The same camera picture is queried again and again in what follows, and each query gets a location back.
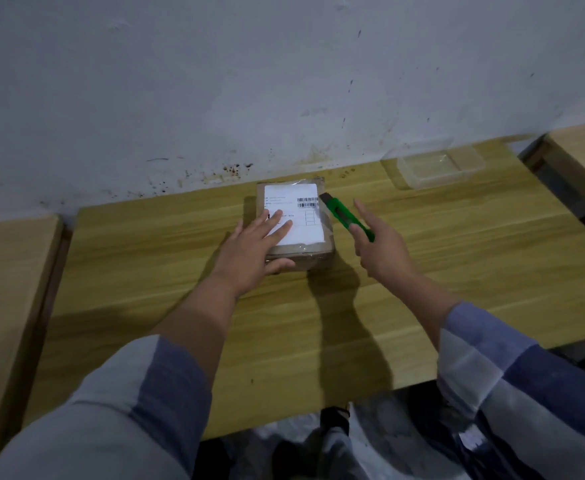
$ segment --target blue shirt sleeve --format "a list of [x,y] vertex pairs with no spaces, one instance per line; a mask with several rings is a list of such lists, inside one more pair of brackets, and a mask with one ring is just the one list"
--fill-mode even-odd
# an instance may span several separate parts
[[543,478],[585,479],[585,371],[470,303],[441,330],[441,393]]
[[212,396],[185,349],[158,335],[122,347],[0,455],[0,478],[192,475]]

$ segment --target left hand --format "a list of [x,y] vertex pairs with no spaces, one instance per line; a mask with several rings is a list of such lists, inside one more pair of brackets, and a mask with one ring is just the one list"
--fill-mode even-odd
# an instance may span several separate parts
[[219,280],[228,286],[235,298],[256,288],[268,274],[279,273],[294,267],[294,261],[279,258],[265,264],[268,250],[276,246],[292,227],[292,221],[286,222],[281,228],[268,235],[279,223],[283,212],[277,210],[268,219],[265,209],[248,227],[243,229],[239,221],[234,232],[219,250],[217,262],[209,278]]

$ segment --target right hand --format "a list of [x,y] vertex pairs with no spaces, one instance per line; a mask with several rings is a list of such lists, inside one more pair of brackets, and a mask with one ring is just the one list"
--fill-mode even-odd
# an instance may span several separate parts
[[361,257],[361,266],[368,271],[368,276],[394,292],[405,278],[417,274],[404,238],[358,200],[354,201],[354,206],[375,234],[374,242],[370,242],[357,224],[348,227],[354,238],[354,250]]

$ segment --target package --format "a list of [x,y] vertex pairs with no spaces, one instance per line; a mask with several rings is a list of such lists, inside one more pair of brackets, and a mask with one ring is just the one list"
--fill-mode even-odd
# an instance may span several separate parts
[[319,198],[325,191],[323,177],[257,184],[256,215],[260,216],[264,209],[271,215],[281,209],[283,216],[273,232],[289,219],[293,221],[286,237],[268,252],[266,262],[292,259],[296,266],[291,271],[325,269],[333,265],[335,239],[330,211]]

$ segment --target white wall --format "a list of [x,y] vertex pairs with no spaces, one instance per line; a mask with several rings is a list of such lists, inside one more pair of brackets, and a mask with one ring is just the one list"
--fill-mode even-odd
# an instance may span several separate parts
[[581,122],[585,0],[0,0],[0,219]]

